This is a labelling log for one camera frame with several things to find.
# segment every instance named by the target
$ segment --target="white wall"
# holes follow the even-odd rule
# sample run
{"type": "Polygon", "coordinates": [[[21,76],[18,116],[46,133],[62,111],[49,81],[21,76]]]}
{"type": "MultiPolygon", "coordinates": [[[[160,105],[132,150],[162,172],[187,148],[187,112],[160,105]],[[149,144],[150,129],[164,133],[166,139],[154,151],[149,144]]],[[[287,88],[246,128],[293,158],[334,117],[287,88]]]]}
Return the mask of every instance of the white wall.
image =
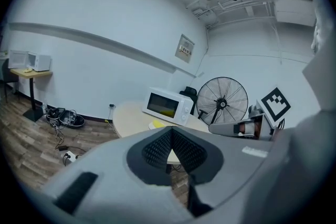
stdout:
{"type": "MultiPolygon", "coordinates": [[[[8,22],[18,27],[6,31],[4,47],[52,57],[53,75],[36,79],[35,99],[98,118],[108,116],[109,103],[142,100],[148,87],[183,90],[207,48],[203,25],[175,0],[15,0],[8,22]],[[181,34],[195,43],[190,63],[175,57],[181,34]]],[[[29,95],[28,81],[20,79],[20,91],[29,95]]]]}
{"type": "Polygon", "coordinates": [[[302,75],[312,58],[313,29],[293,24],[277,24],[277,28],[283,49],[282,64],[269,21],[229,24],[210,31],[208,53],[191,87],[199,90],[212,78],[231,77],[245,88],[250,106],[277,84],[292,105],[286,127],[296,126],[303,118],[318,112],[317,100],[302,75]]]}

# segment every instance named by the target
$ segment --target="wooden floor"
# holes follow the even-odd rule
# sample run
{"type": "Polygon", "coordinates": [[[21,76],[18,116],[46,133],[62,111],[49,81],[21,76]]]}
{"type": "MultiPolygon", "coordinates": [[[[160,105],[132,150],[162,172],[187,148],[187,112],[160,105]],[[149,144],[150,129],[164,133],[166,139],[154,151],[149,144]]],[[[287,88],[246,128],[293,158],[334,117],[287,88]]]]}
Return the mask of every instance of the wooden floor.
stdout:
{"type": "MultiPolygon", "coordinates": [[[[3,85],[0,86],[3,96],[3,85]]],[[[30,108],[30,101],[13,94],[8,95],[8,103],[0,101],[0,141],[2,150],[17,179],[28,186],[39,189],[48,179],[64,167],[62,157],[65,152],[55,150],[55,131],[42,117],[36,123],[23,117],[30,108]]],[[[65,128],[63,145],[75,146],[89,151],[107,141],[118,139],[107,123],[86,121],[80,129],[65,128]]],[[[71,148],[74,154],[83,151],[71,148]]],[[[186,205],[188,196],[187,173],[171,172],[173,193],[186,205]]]]}

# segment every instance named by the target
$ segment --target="fan guard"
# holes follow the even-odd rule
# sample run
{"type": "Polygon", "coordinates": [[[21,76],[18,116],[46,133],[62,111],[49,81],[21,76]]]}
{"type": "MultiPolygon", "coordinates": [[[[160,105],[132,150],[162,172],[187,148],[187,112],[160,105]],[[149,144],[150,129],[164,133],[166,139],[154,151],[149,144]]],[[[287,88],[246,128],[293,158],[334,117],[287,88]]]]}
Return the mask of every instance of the fan guard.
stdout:
{"type": "Polygon", "coordinates": [[[196,103],[198,114],[208,125],[240,121],[247,106],[248,97],[244,87],[227,77],[215,78],[205,83],[198,92],[196,103]]]}

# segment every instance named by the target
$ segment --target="power strip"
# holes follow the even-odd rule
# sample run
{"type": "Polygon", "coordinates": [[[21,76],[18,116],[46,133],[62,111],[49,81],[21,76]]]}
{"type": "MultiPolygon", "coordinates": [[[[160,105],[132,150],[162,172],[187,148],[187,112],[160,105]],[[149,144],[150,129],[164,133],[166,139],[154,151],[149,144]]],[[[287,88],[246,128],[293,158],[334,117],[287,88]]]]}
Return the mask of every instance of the power strip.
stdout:
{"type": "Polygon", "coordinates": [[[76,161],[75,154],[72,153],[71,151],[68,151],[67,154],[70,156],[70,157],[68,157],[68,160],[70,160],[72,163],[74,163],[76,161]]]}

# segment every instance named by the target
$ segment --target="white microwave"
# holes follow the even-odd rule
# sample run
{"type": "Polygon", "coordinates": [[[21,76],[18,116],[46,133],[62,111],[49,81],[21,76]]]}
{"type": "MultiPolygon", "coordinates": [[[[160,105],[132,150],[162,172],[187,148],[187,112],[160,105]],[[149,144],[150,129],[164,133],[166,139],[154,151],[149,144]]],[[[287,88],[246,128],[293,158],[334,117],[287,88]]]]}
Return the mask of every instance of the white microwave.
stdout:
{"type": "Polygon", "coordinates": [[[161,88],[149,88],[142,111],[165,121],[185,126],[193,100],[161,88]]]}
{"type": "Polygon", "coordinates": [[[9,68],[30,67],[35,71],[46,71],[50,68],[49,55],[35,54],[29,51],[11,50],[9,52],[9,68]]]}

